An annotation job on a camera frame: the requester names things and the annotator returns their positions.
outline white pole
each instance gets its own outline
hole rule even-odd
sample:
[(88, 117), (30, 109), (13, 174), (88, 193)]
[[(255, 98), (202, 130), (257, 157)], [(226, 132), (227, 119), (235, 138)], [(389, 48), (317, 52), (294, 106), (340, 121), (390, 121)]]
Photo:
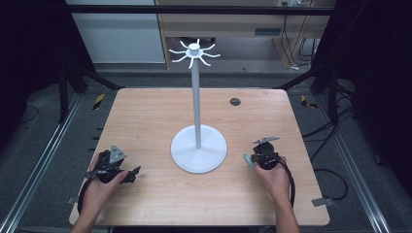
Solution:
[(200, 134), (200, 97), (199, 97), (199, 63), (197, 59), (193, 60), (191, 66), (191, 89), (193, 92), (193, 110), (194, 110), (194, 133), (196, 137), (196, 148), (200, 150), (201, 134)]

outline cabinet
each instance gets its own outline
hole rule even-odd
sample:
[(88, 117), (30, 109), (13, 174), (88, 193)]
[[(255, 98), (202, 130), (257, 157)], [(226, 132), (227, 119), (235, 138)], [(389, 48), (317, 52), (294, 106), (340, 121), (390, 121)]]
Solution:
[[(267, 6), (276, 7), (276, 0), (156, 0), (160, 6)], [(308, 0), (299, 7), (333, 7), (335, 0)], [(289, 67), (288, 56), (281, 47), (292, 55), (298, 51), (302, 38), (321, 38), (328, 17), (288, 16), (286, 28), (289, 43), (282, 38), (284, 16), (242, 16), (242, 15), (158, 15), (160, 35), (166, 64), (170, 66), (169, 48), (175, 37), (272, 37), (285, 67)]]

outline white wall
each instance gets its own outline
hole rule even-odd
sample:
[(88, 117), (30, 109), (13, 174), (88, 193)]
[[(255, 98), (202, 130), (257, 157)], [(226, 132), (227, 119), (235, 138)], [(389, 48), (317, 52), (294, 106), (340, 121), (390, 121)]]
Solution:
[[(66, 0), (68, 5), (154, 5), (154, 0)], [(93, 63), (164, 63), (156, 15), (73, 14)]]

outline metal bracket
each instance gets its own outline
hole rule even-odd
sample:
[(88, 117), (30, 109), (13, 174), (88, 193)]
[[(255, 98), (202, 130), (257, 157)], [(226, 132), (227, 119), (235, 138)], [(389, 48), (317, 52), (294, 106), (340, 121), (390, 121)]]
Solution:
[(110, 164), (121, 161), (127, 157), (127, 153), (120, 150), (116, 145), (112, 145), (110, 149)]
[(264, 137), (264, 138), (262, 138), (262, 139), (259, 139), (259, 140), (254, 141), (254, 144), (263, 144), (263, 143), (267, 143), (267, 142), (274, 141), (274, 140), (279, 140), (279, 139), (281, 139), (279, 136), (276, 136), (276, 137)]
[(319, 207), (319, 206), (323, 206), (323, 205), (331, 206), (331, 205), (334, 204), (334, 201), (333, 201), (333, 199), (328, 197), (328, 198), (313, 199), (312, 203), (313, 203), (314, 207)]

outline gray carpet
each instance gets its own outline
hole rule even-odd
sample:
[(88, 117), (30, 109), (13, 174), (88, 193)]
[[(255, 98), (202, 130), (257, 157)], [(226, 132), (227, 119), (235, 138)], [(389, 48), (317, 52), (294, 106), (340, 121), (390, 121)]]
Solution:
[[(225, 45), (228, 40), (220, 40), (220, 45)], [(267, 40), (256, 40), (251, 49), (238, 51), (237, 55), (231, 54), (239, 50), (240, 46), (231, 50), (219, 49), (223, 57), (231, 57), (216, 61), (211, 69), (202, 67), (200, 83), (202, 87), (264, 87), (279, 86), (292, 78), (295, 78), (303, 69), (296, 72), (273, 72), (276, 66), (273, 62), (279, 62), (276, 55), (267, 53), (273, 50), (273, 45)], [(119, 65), (96, 65), (103, 70), (105, 78), (114, 83), (125, 86), (142, 87), (181, 87), (190, 86), (189, 71), (186, 64), (173, 64), (170, 70), (158, 71), (157, 66), (145, 66), (140, 69), (142, 73), (130, 73), (130, 69), (136, 67)], [(83, 173), (97, 145), (97, 139), (104, 127), (108, 113), (110, 112), (116, 92), (101, 84), (86, 79), (89, 89), (82, 94), (79, 109), (74, 115), (73, 121), (63, 137), (51, 164), (35, 192), (26, 212), (18, 225), (17, 232), (68, 232), (71, 225), (68, 217), (72, 206), (66, 204), (68, 196), (77, 195)], [(288, 91), (292, 108), (302, 134), (309, 133), (324, 125), (327, 119), (321, 109), (312, 109), (300, 104), (300, 95), (305, 94), (309, 103), (317, 103), (318, 99), (326, 99), (324, 96), (312, 96), (308, 90), (312, 80), (300, 83)], [(92, 106), (98, 94), (105, 93), (105, 98), (99, 110), (93, 110)], [(339, 111), (343, 111), (351, 104), (347, 99), (340, 102)], [(10, 143), (0, 151), (0, 219), (3, 219), (12, 208), (25, 182), (29, 178), (43, 150), (48, 144), (59, 119), (59, 102), (57, 85), (52, 85), (32, 94), (28, 100), (29, 107), (21, 121), (27, 121), (19, 125)], [(392, 232), (412, 232), (412, 200), (404, 192), (392, 170), (388, 167), (378, 166), (375, 163), (374, 152), (370, 147), (360, 123), (347, 115), (341, 118), (339, 133), (356, 159), (361, 173), (376, 199)], [(329, 130), (323, 131), (306, 141), (322, 140), (326, 138)], [(322, 141), (306, 142), (309, 156), (321, 145)], [(333, 138), (320, 150), (313, 162), (314, 168), (330, 169), (340, 174), (348, 183), (348, 195), (334, 205), (327, 207), (330, 214), (330, 223), (322, 227), (302, 226), (302, 232), (374, 232), (363, 205), (355, 192), (348, 172), (343, 165), (341, 155)], [(319, 172), (316, 173), (324, 195), (336, 197), (344, 192), (344, 185), (334, 175)]]
[[(95, 111), (92, 106), (95, 98), (100, 93), (105, 93), (106, 96), (99, 110)], [(306, 94), (310, 103), (315, 103), (316, 98), (311, 96), (305, 87), (295, 88), (289, 93), (299, 128), (301, 133), (305, 134), (322, 126), (326, 123), (326, 120), (320, 109), (301, 106), (301, 94)], [(19, 227), (22, 227), (21, 229), (39, 229), (39, 227), (70, 228), (68, 217), (72, 206), (66, 204), (66, 198), (69, 195), (76, 195), (80, 188), (83, 172), (92, 156), (92, 149), (97, 144), (95, 138), (100, 135), (100, 128), (104, 127), (115, 96), (115, 91), (101, 86), (92, 86), (83, 95), (72, 124), (21, 219), (19, 224)], [(46, 146), (47, 139), (56, 127), (58, 120), (57, 97), (57, 86), (55, 85), (32, 95), (29, 103), (39, 109), (39, 114), (31, 121), (21, 125), (17, 129), (10, 146), (2, 151), (0, 171), (2, 177), (7, 178), (2, 179), (5, 182), (2, 182), (1, 185), (1, 194), (3, 200), (6, 200), (1, 205), (2, 215), (11, 208), (24, 181), (30, 175), (39, 154)], [(26, 114), (27, 116), (24, 117), (29, 117), (33, 113), (30, 109), (27, 109)], [(359, 154), (359, 165), (364, 171), (363, 174), (393, 232), (410, 231), (412, 226), (407, 219), (412, 216), (411, 201), (408, 196), (405, 196), (391, 170), (374, 164), (373, 153), (371, 153), (366, 140), (363, 138), (357, 121), (348, 117), (340, 123), (339, 130), (343, 134), (350, 135), (349, 138), (346, 138), (348, 145), (356, 155)], [(308, 140), (324, 139), (327, 133), (328, 131), (321, 132)], [(314, 153), (320, 143), (306, 143), (309, 155)], [(320, 151), (313, 165), (314, 168), (327, 168), (342, 175), (348, 182), (349, 193), (343, 200), (336, 201), (334, 205), (328, 207), (330, 223), (327, 226), (303, 226), (302, 231), (374, 232), (342, 165), (339, 151), (332, 140)], [(344, 192), (342, 182), (333, 175), (317, 173), (317, 178), (325, 195), (339, 196)]]

